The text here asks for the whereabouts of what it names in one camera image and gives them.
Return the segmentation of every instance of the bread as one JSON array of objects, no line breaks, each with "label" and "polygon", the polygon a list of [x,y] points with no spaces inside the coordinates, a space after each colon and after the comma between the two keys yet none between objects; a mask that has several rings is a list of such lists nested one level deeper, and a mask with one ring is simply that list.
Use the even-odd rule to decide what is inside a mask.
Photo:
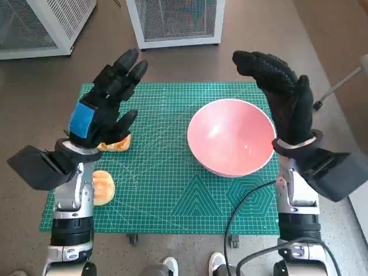
[{"label": "bread", "polygon": [[131,145],[132,135],[129,134],[124,140],[121,140],[118,143],[114,143],[111,145],[106,145],[105,143],[101,143],[97,146],[100,151],[126,151]]},{"label": "bread", "polygon": [[100,206],[109,203],[115,195],[115,183],[107,171],[93,172],[94,205]]}]

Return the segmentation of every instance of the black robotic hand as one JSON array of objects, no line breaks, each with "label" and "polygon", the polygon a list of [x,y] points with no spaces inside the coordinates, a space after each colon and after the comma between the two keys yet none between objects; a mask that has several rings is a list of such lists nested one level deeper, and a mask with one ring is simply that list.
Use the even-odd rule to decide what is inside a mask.
[{"label": "black robotic hand", "polygon": [[138,111],[131,110],[117,119],[120,102],[133,95],[148,67],[145,60],[133,67],[137,58],[137,50],[129,50],[112,66],[106,65],[95,78],[94,87],[79,100],[71,116],[69,135],[73,144],[95,148],[102,142],[121,141],[129,134]]},{"label": "black robotic hand", "polygon": [[313,137],[313,95],[307,76],[298,79],[285,61],[270,54],[236,51],[232,60],[238,73],[253,77],[265,93],[278,138],[296,145]]}]

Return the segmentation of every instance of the blue patch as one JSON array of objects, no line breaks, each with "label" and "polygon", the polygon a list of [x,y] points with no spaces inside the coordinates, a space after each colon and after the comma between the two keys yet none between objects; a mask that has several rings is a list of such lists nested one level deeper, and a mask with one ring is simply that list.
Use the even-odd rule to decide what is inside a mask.
[{"label": "blue patch", "polygon": [[78,102],[69,121],[69,131],[80,138],[87,138],[93,115],[94,109]]}]

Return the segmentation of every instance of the pink bowl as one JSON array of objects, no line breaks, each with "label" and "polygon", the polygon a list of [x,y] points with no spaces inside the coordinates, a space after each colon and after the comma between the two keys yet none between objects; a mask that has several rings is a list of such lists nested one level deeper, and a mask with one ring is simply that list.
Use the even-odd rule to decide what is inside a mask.
[{"label": "pink bowl", "polygon": [[188,127],[188,143],[197,160],[222,177],[243,177],[266,165],[274,151],[275,128],[255,105],[220,99],[203,106]]}]

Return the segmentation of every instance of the person's foot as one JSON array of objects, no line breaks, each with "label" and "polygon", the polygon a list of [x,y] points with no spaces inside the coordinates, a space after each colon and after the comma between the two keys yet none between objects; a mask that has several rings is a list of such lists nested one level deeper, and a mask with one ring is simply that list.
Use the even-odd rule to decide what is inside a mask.
[{"label": "person's foot", "polygon": [[162,262],[164,265],[168,267],[169,270],[172,271],[172,276],[178,276],[179,275],[179,266],[177,260],[173,257],[167,257]]},{"label": "person's foot", "polygon": [[11,273],[10,276],[28,276],[26,272],[22,271],[22,270],[17,270],[14,271],[13,273]]},{"label": "person's foot", "polygon": [[219,252],[213,253],[208,264],[209,276],[213,276],[213,272],[224,264],[226,264],[224,255]]}]

